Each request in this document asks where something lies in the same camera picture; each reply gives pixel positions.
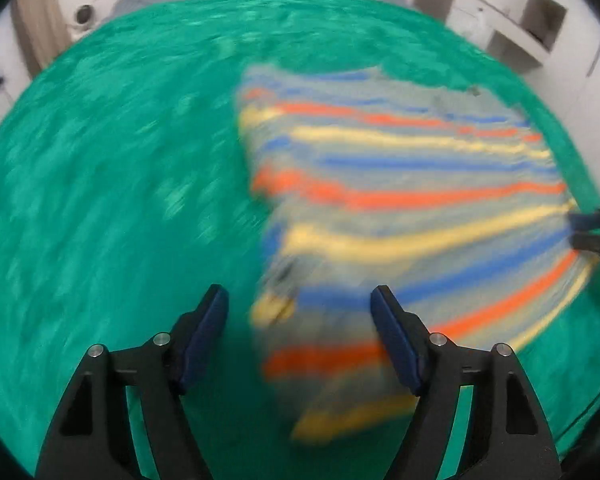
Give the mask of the striped knitted sweater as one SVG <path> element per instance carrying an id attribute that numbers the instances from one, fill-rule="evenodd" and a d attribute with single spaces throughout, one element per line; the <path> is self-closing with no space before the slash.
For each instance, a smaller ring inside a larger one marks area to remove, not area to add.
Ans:
<path id="1" fill-rule="evenodd" d="M 251 323 L 296 441 L 413 411 L 370 314 L 375 287 L 487 349 L 528 344 L 591 278 L 552 152 L 489 90 L 256 65 L 236 108 L 251 191 L 271 211 Z"/>

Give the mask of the white bedside shelf unit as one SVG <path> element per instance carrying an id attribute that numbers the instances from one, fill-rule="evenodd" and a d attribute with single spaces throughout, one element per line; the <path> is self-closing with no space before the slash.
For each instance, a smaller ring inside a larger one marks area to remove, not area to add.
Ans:
<path id="1" fill-rule="evenodd" d="M 585 0 L 406 0 L 564 106 L 600 88 L 600 18 Z"/>

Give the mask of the beige curtain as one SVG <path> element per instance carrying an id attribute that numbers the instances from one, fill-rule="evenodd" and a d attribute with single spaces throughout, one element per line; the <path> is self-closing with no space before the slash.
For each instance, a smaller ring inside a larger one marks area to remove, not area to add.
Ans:
<path id="1" fill-rule="evenodd" d="M 24 65 L 35 78 L 72 45 L 59 0 L 12 0 L 9 6 Z"/>

